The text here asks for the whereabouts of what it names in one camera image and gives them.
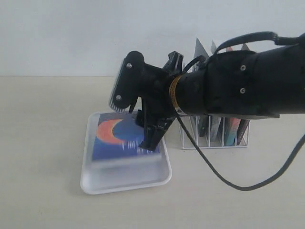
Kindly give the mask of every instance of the wire rack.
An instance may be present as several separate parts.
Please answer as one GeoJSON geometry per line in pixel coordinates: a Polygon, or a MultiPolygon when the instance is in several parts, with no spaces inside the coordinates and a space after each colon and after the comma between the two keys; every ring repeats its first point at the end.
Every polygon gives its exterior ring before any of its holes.
{"type": "MultiPolygon", "coordinates": [[[[219,149],[219,148],[246,148],[249,144],[249,132],[250,132],[250,123],[244,133],[244,136],[239,145],[237,145],[235,136],[235,141],[232,146],[225,146],[224,145],[224,133],[225,133],[225,125],[226,119],[222,118],[217,138],[214,141],[211,141],[211,116],[208,117],[208,124],[205,129],[204,136],[200,137],[198,133],[198,124],[199,124],[199,117],[197,116],[182,116],[181,117],[184,125],[192,135],[193,139],[195,140],[196,144],[201,149],[219,149]]],[[[180,131],[180,139],[182,143],[182,149],[195,149],[192,145],[191,141],[188,139],[187,135],[185,134],[184,130],[182,129],[181,125],[179,125],[180,131]]]]}

